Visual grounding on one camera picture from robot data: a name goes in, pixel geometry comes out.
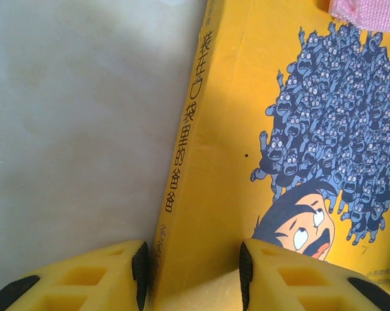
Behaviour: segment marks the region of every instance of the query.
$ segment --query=cartoon eye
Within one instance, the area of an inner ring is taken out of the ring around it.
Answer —
[[[325,214],[322,209],[318,209],[313,215],[314,226],[319,227],[323,220],[325,220]]]
[[[293,237],[293,244],[296,251],[301,249],[309,239],[309,234],[305,228],[299,228]]]

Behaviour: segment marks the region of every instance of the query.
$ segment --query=black hair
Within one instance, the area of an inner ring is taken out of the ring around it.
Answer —
[[[302,183],[290,190],[287,190],[273,205],[268,209],[263,218],[257,218],[257,225],[254,229],[253,238],[282,246],[277,239],[280,233],[276,230],[289,219],[301,213],[314,213],[308,205],[296,203],[309,194],[321,194],[320,190],[326,190],[337,196],[335,188],[320,179],[313,179]]]

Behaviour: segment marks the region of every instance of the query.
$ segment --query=book spine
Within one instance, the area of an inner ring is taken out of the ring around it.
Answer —
[[[175,149],[172,156],[170,174],[166,184],[163,204],[159,215],[154,248],[149,292],[155,296],[157,279],[160,279],[163,257],[168,253],[168,232],[173,228],[176,214],[182,197],[185,183],[185,170],[188,167],[190,149],[198,115],[202,109],[202,99],[209,72],[209,62],[214,50],[214,40],[219,27],[219,15],[215,12],[215,4],[223,0],[208,0],[203,24],[198,37],[194,65],[190,76],[189,87],[179,124]]]

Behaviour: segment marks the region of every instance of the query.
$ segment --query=yellow foam piece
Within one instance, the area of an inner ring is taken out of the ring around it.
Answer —
[[[248,311],[390,311],[390,295],[363,275],[259,240],[242,244],[240,278]],[[348,278],[369,282],[389,305],[376,306]]]
[[[40,280],[7,311],[142,310],[132,271],[140,248],[146,243],[123,242],[35,270],[28,275]]]

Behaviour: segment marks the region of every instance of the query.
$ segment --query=cartoon boy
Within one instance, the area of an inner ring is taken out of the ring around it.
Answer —
[[[320,179],[285,192],[261,221],[257,219],[253,238],[325,260],[333,244],[335,225],[322,190],[338,195],[332,185]]]

